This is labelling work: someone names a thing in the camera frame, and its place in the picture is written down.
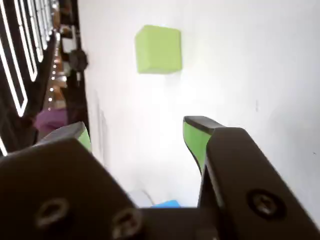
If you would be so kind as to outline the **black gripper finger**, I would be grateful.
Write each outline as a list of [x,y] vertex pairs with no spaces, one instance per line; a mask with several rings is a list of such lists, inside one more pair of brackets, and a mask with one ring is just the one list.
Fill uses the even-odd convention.
[[142,227],[142,213],[74,138],[0,161],[3,240],[131,240]]
[[315,223],[245,129],[185,116],[183,140],[202,175],[198,206],[213,205],[219,239],[319,239]]

